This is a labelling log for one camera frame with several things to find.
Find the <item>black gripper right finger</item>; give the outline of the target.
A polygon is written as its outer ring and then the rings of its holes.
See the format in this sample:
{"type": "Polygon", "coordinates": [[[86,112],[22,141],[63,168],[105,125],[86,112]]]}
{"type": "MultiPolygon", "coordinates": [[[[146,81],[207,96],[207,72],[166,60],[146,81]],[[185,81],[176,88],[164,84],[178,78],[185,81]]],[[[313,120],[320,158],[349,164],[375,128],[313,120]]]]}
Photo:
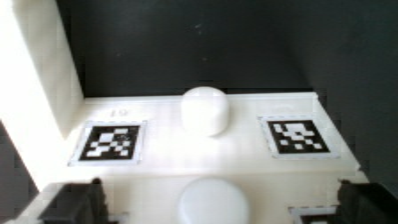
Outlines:
{"type": "Polygon", "coordinates": [[[398,224],[398,197],[379,183],[342,181],[340,224],[398,224]]]}

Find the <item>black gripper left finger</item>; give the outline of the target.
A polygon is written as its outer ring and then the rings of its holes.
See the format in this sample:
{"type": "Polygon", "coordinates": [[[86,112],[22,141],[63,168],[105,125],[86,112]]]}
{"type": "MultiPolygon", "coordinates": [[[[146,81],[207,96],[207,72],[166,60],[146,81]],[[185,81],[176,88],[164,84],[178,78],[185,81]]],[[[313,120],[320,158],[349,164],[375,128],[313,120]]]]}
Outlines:
{"type": "Polygon", "coordinates": [[[109,224],[109,209],[102,179],[68,183],[41,212],[45,224],[109,224]]]}

